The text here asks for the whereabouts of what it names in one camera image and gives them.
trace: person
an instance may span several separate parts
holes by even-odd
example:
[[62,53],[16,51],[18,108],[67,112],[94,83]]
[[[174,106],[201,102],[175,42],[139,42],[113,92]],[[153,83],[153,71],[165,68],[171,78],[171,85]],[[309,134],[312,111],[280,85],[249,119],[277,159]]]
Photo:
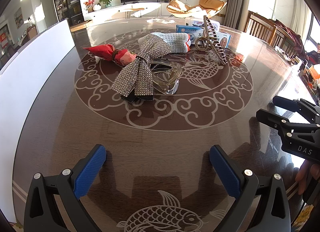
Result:
[[311,51],[306,53],[306,60],[308,62],[308,67],[320,63],[320,43],[317,43],[317,51]]
[[[310,162],[308,160],[305,160],[296,175],[295,180],[299,183],[298,185],[299,195],[302,195],[307,188],[307,176],[309,172],[309,166],[310,166]],[[310,173],[312,174],[313,178],[317,180],[320,177],[320,165],[313,164],[310,168]],[[320,198],[320,195],[315,199],[315,202],[313,205],[316,205],[318,203],[319,198]]]

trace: circular table pattern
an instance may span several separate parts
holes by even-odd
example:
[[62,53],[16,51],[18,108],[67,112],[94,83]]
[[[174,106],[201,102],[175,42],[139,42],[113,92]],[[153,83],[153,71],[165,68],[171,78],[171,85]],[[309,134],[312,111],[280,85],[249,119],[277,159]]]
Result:
[[[104,44],[139,52],[138,39],[152,32],[172,33],[174,29],[143,29],[117,35]],[[164,58],[183,65],[174,95],[155,90],[153,101],[129,104],[110,89],[121,71],[114,62],[84,56],[75,74],[79,98],[92,111],[119,124],[156,131],[185,131],[224,122],[245,108],[253,90],[252,77],[244,63],[225,49],[228,64],[220,66],[212,52],[191,50]]]

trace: blue gripper pad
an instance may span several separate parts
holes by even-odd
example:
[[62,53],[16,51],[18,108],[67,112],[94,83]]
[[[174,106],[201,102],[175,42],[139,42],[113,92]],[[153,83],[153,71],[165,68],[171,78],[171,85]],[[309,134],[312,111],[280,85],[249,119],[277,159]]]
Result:
[[277,107],[289,110],[291,112],[299,111],[299,106],[297,105],[296,101],[289,100],[280,96],[274,96],[272,102]]
[[210,148],[209,156],[228,195],[237,199],[241,194],[241,181],[238,176],[215,146]]
[[105,147],[100,145],[87,164],[84,166],[80,174],[76,177],[73,193],[77,199],[87,195],[95,177],[106,160],[106,156],[107,153]]

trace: red flower plant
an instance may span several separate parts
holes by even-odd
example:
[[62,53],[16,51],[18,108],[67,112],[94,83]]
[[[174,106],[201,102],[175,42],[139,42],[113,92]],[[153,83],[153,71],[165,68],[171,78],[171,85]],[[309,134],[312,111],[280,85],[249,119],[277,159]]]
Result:
[[95,0],[87,0],[86,2],[83,2],[84,5],[88,6],[89,8],[92,7]]

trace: human hand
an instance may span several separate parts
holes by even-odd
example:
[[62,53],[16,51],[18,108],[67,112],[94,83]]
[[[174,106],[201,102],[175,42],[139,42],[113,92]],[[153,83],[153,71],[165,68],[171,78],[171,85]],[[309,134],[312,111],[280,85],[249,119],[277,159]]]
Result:
[[[296,181],[299,182],[298,186],[298,194],[301,195],[307,188],[307,176],[309,172],[310,162],[305,160],[300,167],[300,170],[297,173]],[[310,173],[312,174],[313,178],[317,180],[320,176],[320,165],[313,164],[310,169]]]

